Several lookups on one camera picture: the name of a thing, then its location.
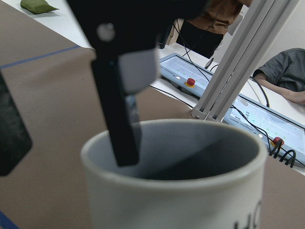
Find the touchscreen display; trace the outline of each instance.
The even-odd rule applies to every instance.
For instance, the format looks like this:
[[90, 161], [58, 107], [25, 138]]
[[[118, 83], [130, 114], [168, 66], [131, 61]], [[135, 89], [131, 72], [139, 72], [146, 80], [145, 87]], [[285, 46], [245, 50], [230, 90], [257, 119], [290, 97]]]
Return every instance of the touchscreen display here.
[[187, 81], [188, 78], [195, 80], [195, 85], [204, 91], [212, 78], [213, 73], [193, 65], [191, 62], [184, 60], [179, 56], [173, 56], [160, 62], [162, 69], [169, 71], [177, 80], [183, 79]]
[[[305, 152], [305, 131], [302, 127], [271, 111], [256, 106], [240, 96], [237, 96], [234, 106], [247, 117], [249, 122], [265, 130], [271, 139], [280, 137], [284, 140], [286, 146], [290, 146], [299, 152]], [[236, 109], [231, 110], [230, 116], [249, 125]]]

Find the brown shirt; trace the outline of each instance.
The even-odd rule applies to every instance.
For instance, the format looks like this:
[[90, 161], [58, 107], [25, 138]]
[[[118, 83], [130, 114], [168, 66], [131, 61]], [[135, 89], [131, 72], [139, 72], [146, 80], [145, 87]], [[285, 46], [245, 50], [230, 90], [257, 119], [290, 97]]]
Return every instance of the brown shirt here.
[[243, 5], [249, 7], [251, 3], [252, 0], [211, 0], [200, 16], [187, 21], [199, 29], [225, 35]]

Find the person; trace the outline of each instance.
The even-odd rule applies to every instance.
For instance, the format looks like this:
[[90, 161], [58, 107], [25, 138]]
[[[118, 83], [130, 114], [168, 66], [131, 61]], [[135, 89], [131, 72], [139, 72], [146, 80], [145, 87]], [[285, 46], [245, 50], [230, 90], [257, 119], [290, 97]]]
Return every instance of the person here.
[[256, 69], [253, 78], [285, 99], [305, 105], [305, 49], [278, 53]]
[[252, 0], [211, 0], [196, 18], [184, 20], [177, 43], [210, 59], [239, 15], [243, 5]]

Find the white wall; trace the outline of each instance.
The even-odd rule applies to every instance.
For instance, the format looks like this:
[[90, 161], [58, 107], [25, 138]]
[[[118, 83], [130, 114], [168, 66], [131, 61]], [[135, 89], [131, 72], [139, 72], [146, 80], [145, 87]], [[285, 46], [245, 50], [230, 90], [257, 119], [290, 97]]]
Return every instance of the white wall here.
[[275, 37], [258, 67], [279, 52], [291, 48], [305, 49], [305, 0], [300, 0], [279, 34]]

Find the black cable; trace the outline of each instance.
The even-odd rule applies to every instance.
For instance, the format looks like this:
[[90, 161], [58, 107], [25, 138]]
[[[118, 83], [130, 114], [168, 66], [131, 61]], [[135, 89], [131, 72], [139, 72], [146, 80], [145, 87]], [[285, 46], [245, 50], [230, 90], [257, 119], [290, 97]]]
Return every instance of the black cable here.
[[[237, 109], [234, 105], [231, 105], [231, 107], [232, 108], [234, 108], [234, 109], [236, 109], [237, 111], [238, 111], [238, 113], [251, 125], [251, 126], [253, 126], [256, 130], [258, 130], [259, 132], [261, 132], [259, 129], [261, 129], [261, 128], [259, 128], [259, 127], [257, 127], [257, 126], [255, 126], [254, 124], [252, 124], [248, 119], [247, 119], [247, 117], [239, 110], [239, 109]], [[263, 130], [263, 129], [261, 129], [264, 133], [264, 135], [267, 137], [267, 139], [268, 139], [268, 146], [269, 146], [269, 152], [271, 151], [271, 147], [270, 147], [270, 142], [269, 141], [272, 141], [272, 139], [268, 136], [268, 133], [265, 131], [265, 130]], [[287, 156], [287, 155], [289, 155], [289, 156], [291, 156], [291, 157], [293, 157], [293, 156], [295, 156], [294, 158], [295, 158], [295, 161], [297, 161], [298, 163], [300, 163], [301, 165], [303, 165], [303, 166], [305, 166], [305, 164], [303, 164], [302, 162], [300, 162], [298, 159], [296, 159], [296, 155], [295, 155], [295, 151], [294, 150], [288, 150], [288, 151], [286, 151], [285, 149], [283, 149], [282, 147], [280, 147], [280, 149], [282, 149], [284, 152], [285, 152], [285, 156], [282, 156], [283, 157], [283, 160], [284, 160], [284, 158]]]
[[209, 62], [207, 63], [207, 65], [204, 68], [208, 69], [210, 67], [210, 65], [212, 64], [213, 60], [214, 60], [214, 57], [209, 60]]
[[268, 97], [267, 97], [265, 91], [263, 90], [261, 84], [260, 84], [254, 77], [250, 76], [250, 78], [251, 78], [254, 82], [256, 82], [257, 85], [259, 86], [259, 88], [262, 90], [262, 92], [263, 92], [263, 94], [264, 94], [264, 97], [265, 97], [265, 99], [266, 99], [266, 106], [267, 106], [267, 107], [270, 107]]
[[186, 47], [189, 47], [189, 45], [188, 45], [188, 43], [186, 43], [186, 41], [185, 41], [185, 39], [183, 38], [183, 36], [180, 35], [180, 26], [179, 26], [179, 22], [178, 22], [178, 21], [177, 21], [177, 26], [178, 26], [178, 28], [176, 28], [176, 25], [173, 24], [174, 29], [177, 31], [177, 33], [179, 34], [179, 36], [180, 36], [180, 38], [181, 38], [181, 40], [182, 40], [184, 49], [185, 49], [185, 51], [186, 51], [185, 54], [187, 54], [188, 52], [187, 52]]
[[273, 158], [277, 158], [277, 155], [279, 154], [279, 152], [281, 150], [282, 142], [283, 142], [282, 139], [278, 140], [278, 142], [274, 146], [273, 150], [270, 151], [269, 156], [272, 156], [272, 154], [274, 154]]
[[175, 25], [175, 21], [177, 21], [177, 23], [178, 23], [178, 19], [176, 19], [176, 20], [173, 21], [173, 26]]
[[206, 75], [196, 66], [196, 64], [192, 61], [192, 59], [191, 59], [191, 57], [190, 57], [190, 55], [189, 55], [189, 53], [187, 53], [187, 56], [188, 56], [188, 58], [189, 58], [189, 60], [190, 60], [190, 62], [192, 63], [192, 65], [206, 78], [206, 80], [209, 82], [210, 80], [208, 79], [208, 77], [206, 77]]
[[290, 159], [286, 161], [285, 165], [288, 165], [290, 162], [290, 167], [292, 168], [294, 166], [295, 160], [296, 160], [296, 152], [293, 149], [288, 150], [283, 156], [281, 156], [280, 162], [283, 162], [284, 159], [286, 158], [286, 156], [291, 152], [293, 153], [293, 156], [290, 157]]
[[259, 131], [259, 132], [261, 132], [263, 135], [265, 135], [266, 137], [267, 137], [267, 142], [268, 142], [268, 147], [269, 147], [269, 152], [271, 151], [271, 146], [270, 146], [270, 142], [269, 142], [269, 136], [268, 136], [268, 133], [265, 131], [265, 130], [263, 130], [263, 129], [261, 129], [261, 128], [259, 128], [258, 126], [255, 126], [254, 124], [252, 124], [248, 119], [247, 119], [247, 117], [243, 114], [243, 112], [241, 112], [239, 109], [237, 109], [234, 105], [231, 105], [231, 108], [234, 108], [235, 110], [237, 110], [238, 111], [238, 113], [251, 125], [251, 126], [253, 126], [257, 131]]
[[214, 66], [210, 69], [210, 71], [212, 71], [213, 68], [214, 68], [214, 67], [217, 67], [218, 65], [219, 65], [219, 64], [214, 65]]
[[164, 93], [166, 93], [166, 94], [169, 94], [170, 96], [172, 96], [172, 97], [174, 97], [174, 98], [178, 99], [179, 101], [181, 101], [181, 102], [185, 103], [185, 104], [186, 104], [186, 105], [188, 105], [190, 108], [194, 108], [193, 106], [189, 105], [188, 103], [186, 103], [186, 102], [185, 102], [185, 101], [183, 101], [182, 99], [179, 99], [177, 96], [175, 96], [175, 95], [173, 95], [173, 94], [171, 94], [171, 93], [169, 93], [169, 92], [166, 92], [166, 91], [164, 91], [164, 90], [161, 90], [161, 89], [156, 88], [156, 87], [151, 86], [151, 85], [150, 85], [150, 87], [152, 87], [152, 88], [154, 88], [154, 89], [156, 89], [156, 90], [158, 90], [158, 91], [160, 91], [160, 92], [164, 92]]

